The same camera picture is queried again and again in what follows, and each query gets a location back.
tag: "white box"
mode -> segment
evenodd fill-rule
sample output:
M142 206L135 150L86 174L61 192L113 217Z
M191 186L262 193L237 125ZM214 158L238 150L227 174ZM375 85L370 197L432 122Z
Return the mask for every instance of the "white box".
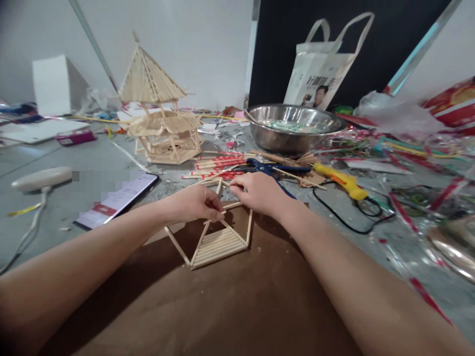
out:
M33 61L33 85L38 113L42 116L79 110L89 87L64 54Z

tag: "red package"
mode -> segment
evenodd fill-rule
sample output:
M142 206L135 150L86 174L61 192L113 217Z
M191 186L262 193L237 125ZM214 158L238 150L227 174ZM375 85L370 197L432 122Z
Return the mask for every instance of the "red package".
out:
M475 77L444 90L423 107L446 126L462 134L475 135Z

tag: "yellow tape measure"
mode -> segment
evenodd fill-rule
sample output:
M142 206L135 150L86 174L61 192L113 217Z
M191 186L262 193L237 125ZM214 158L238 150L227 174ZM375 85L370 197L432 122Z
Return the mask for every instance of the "yellow tape measure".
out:
M41 206L41 203L38 203L38 204L33 205L33 206L29 207L29 208L26 208L26 209L23 209L23 210L18 210L18 211L16 211L16 212L8 213L7 216L8 216L8 217L12 217L12 216L16 216L16 215L22 215L22 214L24 214L24 213L28 213L28 212L30 212L30 211L33 211L33 210L39 208L40 206Z

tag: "stainless steel bowl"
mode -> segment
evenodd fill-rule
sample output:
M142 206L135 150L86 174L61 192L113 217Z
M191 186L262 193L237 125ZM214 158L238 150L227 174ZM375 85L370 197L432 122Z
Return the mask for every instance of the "stainless steel bowl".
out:
M268 151L301 155L322 143L328 135L346 128L337 115L297 105L269 104L252 106L246 115L256 143ZM298 125L299 131L292 130Z

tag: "blue scissors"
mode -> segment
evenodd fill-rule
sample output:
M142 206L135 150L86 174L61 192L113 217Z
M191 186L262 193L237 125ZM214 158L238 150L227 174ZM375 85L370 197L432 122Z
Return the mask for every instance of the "blue scissors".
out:
M268 176L271 176L272 178L275 179L279 187L282 188L285 194L287 194L290 198L292 199L297 199L295 198L287 189L285 189L282 184L280 184L277 179L274 177L272 173L274 173L274 168L280 169L285 172L289 173L308 173L312 170L311 167L290 167L290 166L282 166L282 165L277 165L277 164L272 164L272 163L262 163L256 160L255 158L248 158L246 160L246 164L249 167L252 167L255 172L262 172L267 174Z

